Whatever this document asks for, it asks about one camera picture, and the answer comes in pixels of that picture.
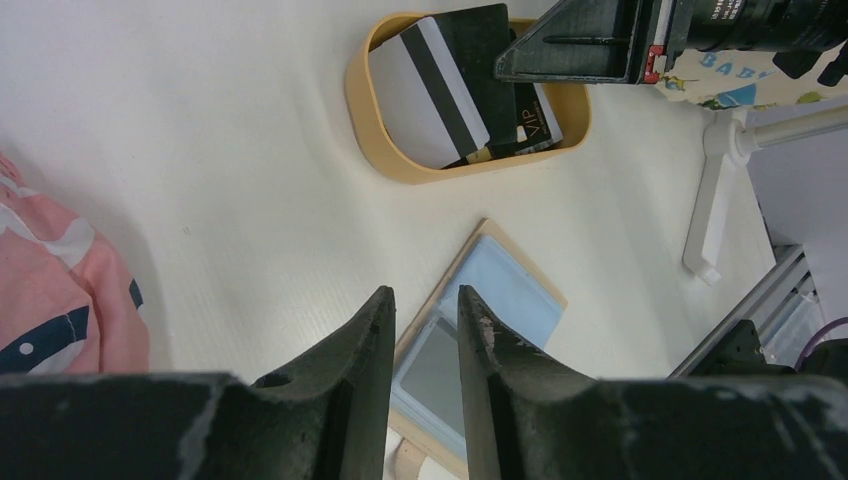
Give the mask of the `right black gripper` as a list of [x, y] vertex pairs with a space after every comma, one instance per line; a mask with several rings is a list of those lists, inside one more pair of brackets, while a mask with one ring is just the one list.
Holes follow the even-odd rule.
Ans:
[[518, 83], [655, 84], [686, 49], [772, 52], [797, 80], [847, 41], [847, 3], [563, 0], [495, 60]]

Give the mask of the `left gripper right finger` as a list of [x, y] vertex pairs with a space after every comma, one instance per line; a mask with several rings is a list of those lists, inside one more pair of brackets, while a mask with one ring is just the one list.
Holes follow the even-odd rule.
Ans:
[[843, 479], [847, 343], [816, 346], [798, 368], [596, 380], [544, 352], [499, 344], [514, 433], [473, 479]]

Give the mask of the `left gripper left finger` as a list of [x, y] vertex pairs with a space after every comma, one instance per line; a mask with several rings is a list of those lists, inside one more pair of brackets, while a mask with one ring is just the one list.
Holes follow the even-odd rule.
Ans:
[[5, 479], [378, 479], [395, 341], [378, 288], [336, 331], [246, 384], [228, 373], [6, 375]]

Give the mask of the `black VIP credit card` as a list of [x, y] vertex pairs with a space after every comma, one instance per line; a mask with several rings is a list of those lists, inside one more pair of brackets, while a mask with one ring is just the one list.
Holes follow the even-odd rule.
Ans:
[[515, 142], [515, 89], [494, 76], [496, 58], [511, 44], [507, 5], [442, 12], [434, 19], [490, 135], [489, 143]]

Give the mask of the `white magnetic stripe card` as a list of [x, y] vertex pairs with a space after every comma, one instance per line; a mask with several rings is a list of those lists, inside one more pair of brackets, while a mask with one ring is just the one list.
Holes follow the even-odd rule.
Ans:
[[490, 135], [434, 17], [368, 54], [382, 123], [413, 163], [440, 170], [483, 148]]

